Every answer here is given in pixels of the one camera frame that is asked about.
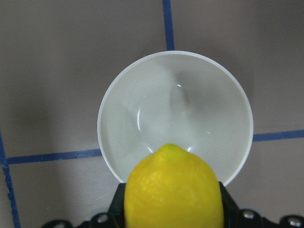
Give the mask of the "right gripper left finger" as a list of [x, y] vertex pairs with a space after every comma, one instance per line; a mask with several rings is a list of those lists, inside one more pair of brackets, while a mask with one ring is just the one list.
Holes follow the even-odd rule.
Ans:
[[117, 186], [114, 197], [107, 212], [93, 215], [90, 219], [85, 219], [81, 224], [73, 226], [67, 220], [55, 219], [45, 223], [43, 228], [124, 228], [124, 192], [125, 183]]

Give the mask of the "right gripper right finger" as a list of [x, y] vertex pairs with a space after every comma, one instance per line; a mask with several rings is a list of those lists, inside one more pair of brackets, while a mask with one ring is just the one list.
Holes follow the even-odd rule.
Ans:
[[220, 192], [224, 209], [225, 228], [302, 228], [303, 216], [287, 215], [274, 223], [252, 209], [240, 209], [231, 195], [220, 182]]

